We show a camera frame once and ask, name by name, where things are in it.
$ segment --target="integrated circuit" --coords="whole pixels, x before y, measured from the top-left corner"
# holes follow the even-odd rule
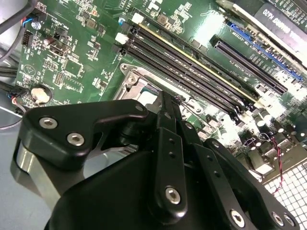
[[[87,19],[87,21],[86,21],[86,26],[88,27],[88,28],[91,28],[91,29],[95,29],[96,28],[96,25],[97,25],[97,23],[93,20],[93,19]]]
[[[94,43],[94,48],[95,48],[95,49],[100,49],[100,44],[97,43],[97,42],[95,42],[95,43]]]
[[[97,26],[98,33],[103,34],[104,30],[105,30],[105,27],[102,24],[99,24]]]
[[[168,19],[168,23],[171,25],[174,25],[175,22],[176,22],[175,19],[172,19],[172,18]]]
[[[66,65],[65,65],[65,71],[71,73],[72,75],[78,76],[80,72],[80,65],[77,64],[76,62],[73,62],[71,60],[67,60]]]

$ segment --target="white connector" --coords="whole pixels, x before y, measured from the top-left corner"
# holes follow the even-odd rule
[[[132,21],[136,24],[143,22],[143,20],[144,20],[144,17],[142,15],[140,15],[139,13],[135,13],[133,18],[132,18]]]
[[[122,33],[118,33],[115,37],[115,40],[124,45],[128,40],[128,36]]]

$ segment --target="yellow slot edge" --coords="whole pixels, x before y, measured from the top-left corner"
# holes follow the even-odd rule
[[[139,24],[139,27],[141,27],[142,29],[146,30],[147,32],[149,32],[150,34],[152,34],[153,36],[155,36],[156,38],[160,39],[161,41],[163,41],[164,43],[166,43],[167,45],[169,45],[170,47],[172,47],[173,49],[175,49],[176,51],[178,51],[179,53],[181,53],[182,55],[186,56],[188,59],[190,59],[191,61],[195,62],[196,64],[200,65],[201,67],[203,67],[205,70],[207,70],[208,72],[210,72],[211,74],[213,74],[214,76],[216,76],[218,79],[220,79],[221,81],[225,82],[227,85],[229,85],[231,88],[235,89],[237,92],[241,93],[242,95],[246,96],[247,98],[249,98],[250,100],[252,100],[254,103],[262,106],[263,108],[265,108],[265,106],[256,101],[254,98],[250,97],[249,95],[247,95],[246,93],[244,93],[243,91],[241,91],[240,89],[238,89],[236,86],[232,85],[231,83],[229,83],[228,81],[226,81],[224,78],[222,78],[221,76],[219,76],[218,74],[216,74],[215,72],[213,72],[211,69],[209,69],[208,67],[204,66],[203,64],[201,64],[199,61],[195,60],[194,58],[190,57],[189,55],[187,55],[185,52],[181,51],[179,48],[177,48],[176,46],[174,46],[173,44],[169,43],[168,41],[166,41],[164,38],[162,38],[161,36],[157,35],[156,33],[154,33],[153,31],[149,30],[148,28],[146,28],[144,25]]]

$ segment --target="mesh grille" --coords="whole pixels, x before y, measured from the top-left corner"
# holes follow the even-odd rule
[[[280,177],[265,188],[273,193],[279,183]],[[301,230],[307,230],[307,161],[283,174],[283,188],[275,197],[296,218]]]

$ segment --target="robotic arm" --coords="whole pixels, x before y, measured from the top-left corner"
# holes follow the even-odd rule
[[[179,104],[161,92],[149,109],[120,100],[29,111],[11,172],[52,210],[45,229],[298,230],[222,144],[201,142]],[[97,150],[129,145],[138,151],[84,179]]]

